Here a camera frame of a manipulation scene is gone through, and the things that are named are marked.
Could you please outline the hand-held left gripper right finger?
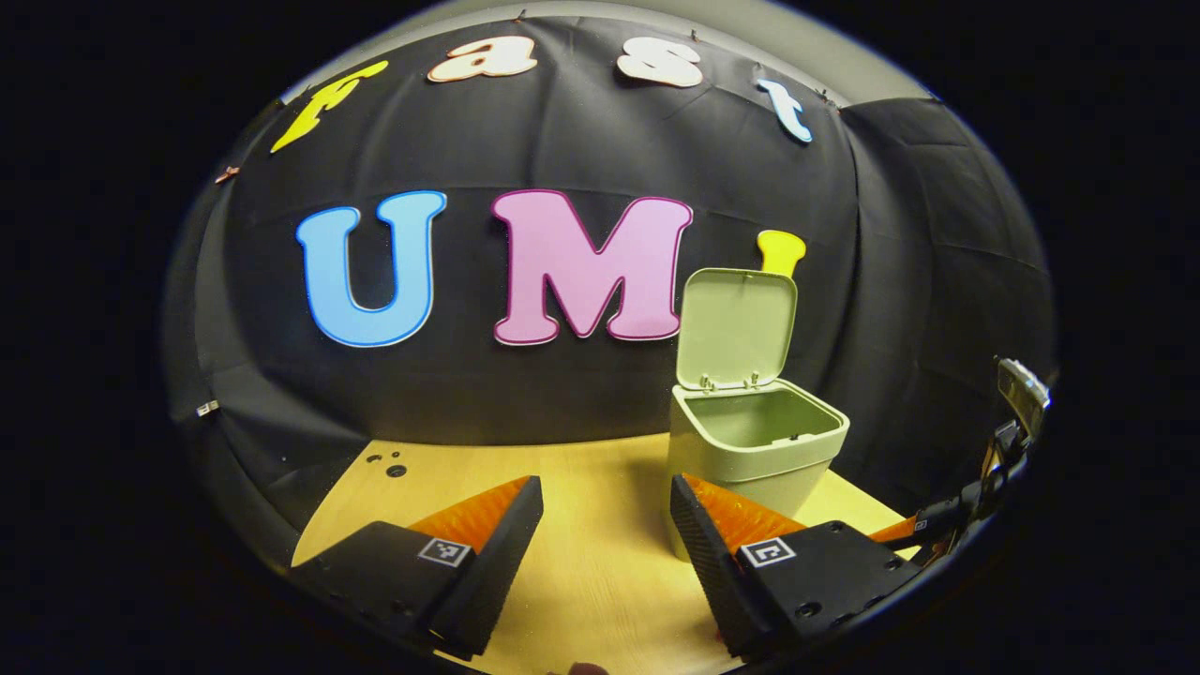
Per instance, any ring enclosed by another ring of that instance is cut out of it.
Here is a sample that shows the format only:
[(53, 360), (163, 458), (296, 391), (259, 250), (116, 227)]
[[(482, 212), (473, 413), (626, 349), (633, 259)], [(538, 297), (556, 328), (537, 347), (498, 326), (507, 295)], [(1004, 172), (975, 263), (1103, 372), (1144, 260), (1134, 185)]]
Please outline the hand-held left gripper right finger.
[(922, 571), (848, 524), (802, 526), (694, 474), (673, 474), (668, 513), (716, 629), (740, 659), (821, 641)]

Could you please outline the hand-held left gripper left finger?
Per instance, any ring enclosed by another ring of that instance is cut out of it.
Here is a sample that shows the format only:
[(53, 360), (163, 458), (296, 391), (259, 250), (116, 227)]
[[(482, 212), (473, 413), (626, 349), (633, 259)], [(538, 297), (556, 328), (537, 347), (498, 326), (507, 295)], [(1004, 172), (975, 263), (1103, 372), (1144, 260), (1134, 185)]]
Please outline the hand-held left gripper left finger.
[(526, 474), (408, 527), (366, 524), (294, 573), (386, 639), (472, 659), (491, 640), (541, 516), (544, 483)]

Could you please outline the green desktop garbage bin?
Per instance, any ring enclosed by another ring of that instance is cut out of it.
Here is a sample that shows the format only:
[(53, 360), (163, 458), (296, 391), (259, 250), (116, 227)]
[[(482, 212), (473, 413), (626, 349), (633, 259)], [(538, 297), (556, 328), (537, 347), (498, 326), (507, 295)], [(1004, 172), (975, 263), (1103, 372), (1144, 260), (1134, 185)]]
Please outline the green desktop garbage bin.
[(797, 516), (851, 423), (782, 375), (796, 306), (796, 283), (784, 275), (704, 268), (686, 279), (667, 474), (686, 472)]

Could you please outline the wooden desktop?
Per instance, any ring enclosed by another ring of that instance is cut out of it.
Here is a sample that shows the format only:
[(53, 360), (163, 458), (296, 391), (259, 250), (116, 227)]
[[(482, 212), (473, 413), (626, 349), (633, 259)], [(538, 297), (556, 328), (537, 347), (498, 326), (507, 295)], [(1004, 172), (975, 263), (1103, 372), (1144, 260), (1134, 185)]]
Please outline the wooden desktop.
[(611, 675), (721, 675), (739, 667), (691, 565), (668, 543), (668, 436), (562, 446), (450, 447), (374, 440), (304, 527), (292, 563), (361, 526), (401, 526), (538, 474), (544, 516), (502, 619), (472, 667), (548, 675), (576, 662)]

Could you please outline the black backdrop cloth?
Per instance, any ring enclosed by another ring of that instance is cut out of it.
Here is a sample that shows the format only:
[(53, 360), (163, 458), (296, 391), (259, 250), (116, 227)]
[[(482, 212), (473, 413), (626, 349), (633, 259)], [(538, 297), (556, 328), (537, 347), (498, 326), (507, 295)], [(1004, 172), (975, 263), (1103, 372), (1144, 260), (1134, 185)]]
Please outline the black backdrop cloth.
[(985, 142), (762, 0), (455, 0), (316, 68), (224, 162), (163, 359), (178, 423), (220, 401), (202, 482), (262, 540), (371, 440), (664, 432), (677, 339), (619, 321), (755, 268), (763, 229), (806, 243), (782, 375), (848, 416), (832, 468), (890, 507), (968, 482), (995, 356), (1055, 374), (1043, 243)]

